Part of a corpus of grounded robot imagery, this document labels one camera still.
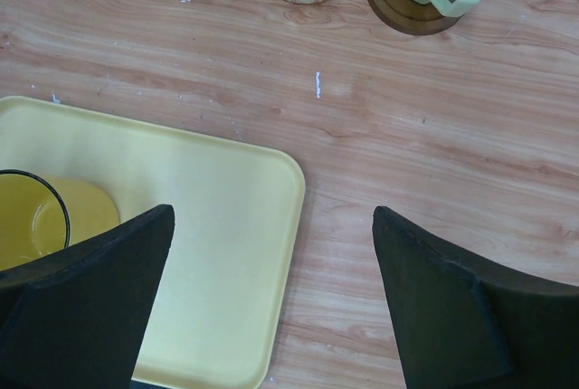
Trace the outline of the brown ceramic coaster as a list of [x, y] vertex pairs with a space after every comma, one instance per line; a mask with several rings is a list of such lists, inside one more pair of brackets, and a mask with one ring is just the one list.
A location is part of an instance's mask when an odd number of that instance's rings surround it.
[[431, 4], [413, 0], [367, 0], [375, 14], [398, 32], [425, 36], [443, 32], [455, 25], [460, 17], [446, 17]]

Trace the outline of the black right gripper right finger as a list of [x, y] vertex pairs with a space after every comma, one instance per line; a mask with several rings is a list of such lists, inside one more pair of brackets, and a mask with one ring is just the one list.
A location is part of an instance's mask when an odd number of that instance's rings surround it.
[[379, 206], [375, 254], [410, 388], [575, 388], [578, 289], [498, 264]]

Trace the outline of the yellow glass mug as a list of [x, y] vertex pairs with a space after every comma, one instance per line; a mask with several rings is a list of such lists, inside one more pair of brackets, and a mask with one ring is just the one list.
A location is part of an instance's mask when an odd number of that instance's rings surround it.
[[40, 259], [119, 225], [94, 184], [17, 169], [1, 171], [1, 269]]

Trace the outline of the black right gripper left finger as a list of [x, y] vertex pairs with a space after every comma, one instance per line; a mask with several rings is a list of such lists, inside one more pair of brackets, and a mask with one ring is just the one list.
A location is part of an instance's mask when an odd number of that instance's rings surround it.
[[3, 270], [2, 387], [128, 388], [174, 230], [160, 204]]

